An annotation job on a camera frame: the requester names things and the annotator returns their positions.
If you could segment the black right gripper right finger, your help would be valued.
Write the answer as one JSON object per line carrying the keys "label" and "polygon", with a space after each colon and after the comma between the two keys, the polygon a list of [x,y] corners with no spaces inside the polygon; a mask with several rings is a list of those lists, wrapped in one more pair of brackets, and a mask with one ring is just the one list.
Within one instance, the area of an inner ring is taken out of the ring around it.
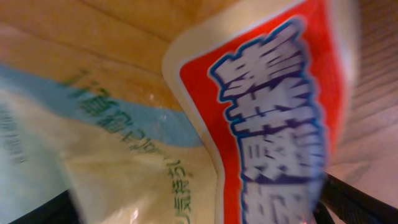
{"label": "black right gripper right finger", "polygon": [[316,224],[334,224],[332,211],[346,224],[397,224],[397,209],[332,175],[323,186],[314,209]]}

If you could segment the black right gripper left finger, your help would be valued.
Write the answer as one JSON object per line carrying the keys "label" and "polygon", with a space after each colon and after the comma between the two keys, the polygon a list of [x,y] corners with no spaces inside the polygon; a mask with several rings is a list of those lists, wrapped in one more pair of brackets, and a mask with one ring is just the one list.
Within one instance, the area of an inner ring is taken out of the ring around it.
{"label": "black right gripper left finger", "polygon": [[10,224],[81,224],[68,190]]}

